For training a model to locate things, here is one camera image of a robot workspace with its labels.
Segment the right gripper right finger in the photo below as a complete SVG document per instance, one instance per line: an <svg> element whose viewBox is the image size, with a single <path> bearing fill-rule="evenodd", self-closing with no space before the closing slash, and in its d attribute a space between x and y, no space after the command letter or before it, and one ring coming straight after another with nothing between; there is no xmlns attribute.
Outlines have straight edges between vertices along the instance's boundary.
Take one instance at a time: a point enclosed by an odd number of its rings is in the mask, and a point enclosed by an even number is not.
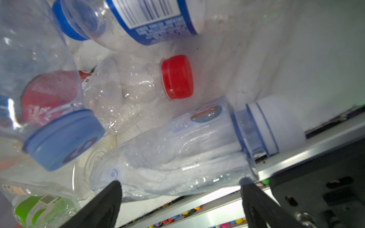
<svg viewBox="0 0 365 228"><path fill-rule="evenodd" d="M250 178L240 180L242 207L249 228L302 228L294 217L261 190Z"/></svg>

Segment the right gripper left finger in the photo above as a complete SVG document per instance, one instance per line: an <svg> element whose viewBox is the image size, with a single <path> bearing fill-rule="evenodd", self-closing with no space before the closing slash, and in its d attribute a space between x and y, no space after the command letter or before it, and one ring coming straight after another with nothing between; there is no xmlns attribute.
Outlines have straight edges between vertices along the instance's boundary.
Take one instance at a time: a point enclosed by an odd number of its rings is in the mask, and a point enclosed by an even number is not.
<svg viewBox="0 0 365 228"><path fill-rule="evenodd" d="M84 206L63 228L114 228L122 202L122 187L115 180Z"/></svg>

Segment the clear bottle white cap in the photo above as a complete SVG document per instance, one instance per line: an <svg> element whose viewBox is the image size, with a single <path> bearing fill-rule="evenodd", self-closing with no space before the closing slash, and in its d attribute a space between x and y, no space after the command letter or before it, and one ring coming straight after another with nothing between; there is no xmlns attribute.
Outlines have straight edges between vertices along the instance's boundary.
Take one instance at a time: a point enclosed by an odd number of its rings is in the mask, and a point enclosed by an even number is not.
<svg viewBox="0 0 365 228"><path fill-rule="evenodd" d="M305 141L284 99L269 96L236 111L220 97L107 152L89 183L100 193L120 182L126 202L200 194L258 181L257 156L289 152Z"/></svg>

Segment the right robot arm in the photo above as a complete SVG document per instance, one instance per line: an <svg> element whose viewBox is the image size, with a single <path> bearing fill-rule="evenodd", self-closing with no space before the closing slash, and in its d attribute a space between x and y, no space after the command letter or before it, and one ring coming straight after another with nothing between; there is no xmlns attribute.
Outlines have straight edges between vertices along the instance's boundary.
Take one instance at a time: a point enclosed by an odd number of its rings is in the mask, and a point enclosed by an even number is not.
<svg viewBox="0 0 365 228"><path fill-rule="evenodd" d="M364 139L275 175L266 190L242 181L239 192L171 227L211 228L236 219L248 228L364 227Z"/></svg>

